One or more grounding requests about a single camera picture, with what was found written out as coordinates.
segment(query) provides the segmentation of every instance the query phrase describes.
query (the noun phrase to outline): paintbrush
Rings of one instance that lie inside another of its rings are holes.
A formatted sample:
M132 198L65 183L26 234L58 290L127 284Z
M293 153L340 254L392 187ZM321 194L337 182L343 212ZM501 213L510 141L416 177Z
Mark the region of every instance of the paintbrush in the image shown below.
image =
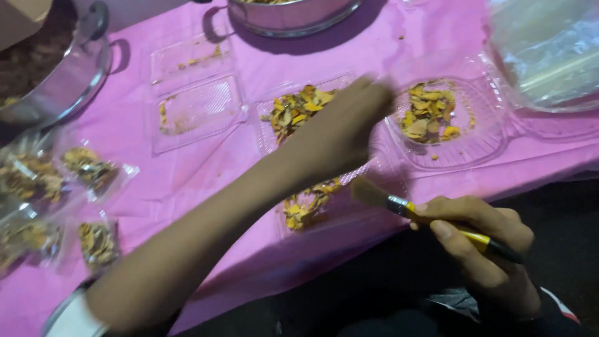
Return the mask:
M435 219L424 218L416 214L414 204L406 199L387 193L364 177L356 177L350 184L352 198L370 206L382 207L420 224L430 224ZM520 254L507 245L490 237L471 231L469 228L454 225L479 252L492 254L504 260L523 264Z

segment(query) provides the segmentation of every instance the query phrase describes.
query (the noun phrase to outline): pot handle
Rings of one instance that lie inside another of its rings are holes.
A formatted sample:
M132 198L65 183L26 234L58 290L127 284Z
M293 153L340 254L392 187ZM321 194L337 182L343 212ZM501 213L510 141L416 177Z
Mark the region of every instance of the pot handle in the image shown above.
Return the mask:
M94 1L89 6L89 13L81 18L81 33L92 41L100 39L108 30L110 12L104 1Z

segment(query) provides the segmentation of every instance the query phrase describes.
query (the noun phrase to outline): hand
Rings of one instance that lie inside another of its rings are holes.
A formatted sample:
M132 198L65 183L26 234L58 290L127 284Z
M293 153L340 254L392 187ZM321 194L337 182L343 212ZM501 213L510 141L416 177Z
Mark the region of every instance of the hand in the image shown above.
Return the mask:
M519 318L534 318L541 310L539 294L524 266L484 256L451 222L467 222L493 239L524 255L534 241L533 231L513 209L493 208L481 199L437 197L417 205L420 216L439 219L431 230L460 265L471 288Z
M360 77L275 153L292 163L307 185L357 169L368 161L373 126L391 113L393 93L381 83Z

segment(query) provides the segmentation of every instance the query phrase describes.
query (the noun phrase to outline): paintbrush bristles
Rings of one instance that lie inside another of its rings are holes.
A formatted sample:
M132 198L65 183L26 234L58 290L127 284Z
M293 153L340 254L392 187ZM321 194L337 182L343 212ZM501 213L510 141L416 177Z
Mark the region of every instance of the paintbrush bristles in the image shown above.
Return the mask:
M387 208L389 194L364 177L356 177L350 184L352 199L369 206Z

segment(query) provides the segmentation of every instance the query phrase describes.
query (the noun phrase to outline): table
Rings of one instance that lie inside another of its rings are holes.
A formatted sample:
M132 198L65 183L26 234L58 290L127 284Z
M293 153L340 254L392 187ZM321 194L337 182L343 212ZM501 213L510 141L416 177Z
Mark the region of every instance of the table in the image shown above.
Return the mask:
M125 252L220 190L260 158L255 131L248 125L158 157L151 156L144 133L144 86L140 76L143 46L152 38L200 25L207 11L225 5L224 0L215 3L185 4L111 34L115 67L121 59L129 62L113 68L97 97L75 121L80 137L89 139L99 153L141 169L124 191L104 205L119 219ZM123 11L132 10L131 6L123 6ZM113 13L118 17L119 9L113 8ZM465 52L476 52L486 38L485 22L483 1L429 0L407 7L400 0L366 0L350 18L313 37L278 41L237 29L230 39L238 78L249 102L261 91L314 68L328 70L341 64L356 74L385 73L394 62L435 50L458 46ZM585 116L581 124L599 126L595 115ZM598 138L543 142L535 137L519 137L511 140L500 156L477 167L451 172L407 167L404 174L415 202L437 195L475 194L490 199L593 168L598 159ZM270 211L212 270L171 333L307 282L401 229L393 222L355 221L282 237L275 214ZM73 249L68 263L59 270L21 266L0 281L0 330L5 335L39 334L53 308L86 277L78 255Z

